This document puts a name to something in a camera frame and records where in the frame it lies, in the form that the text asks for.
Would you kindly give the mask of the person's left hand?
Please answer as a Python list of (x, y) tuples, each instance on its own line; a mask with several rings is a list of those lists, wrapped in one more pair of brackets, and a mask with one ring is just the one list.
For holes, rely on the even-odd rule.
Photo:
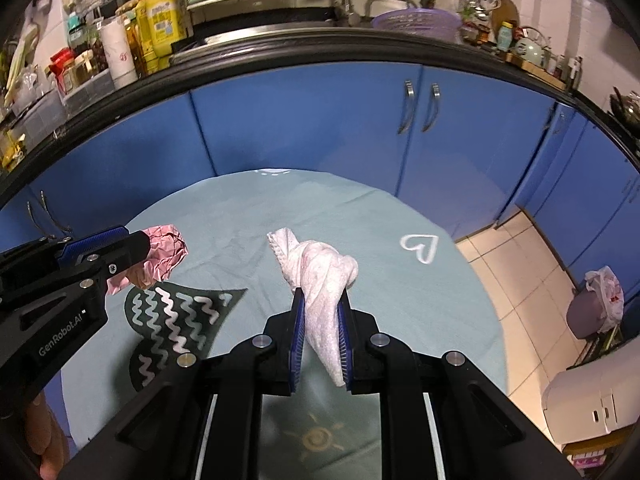
[(39, 477), (49, 480), (58, 478), (70, 460), (70, 448), (43, 391), (27, 405), (26, 439), (32, 452), (40, 458)]

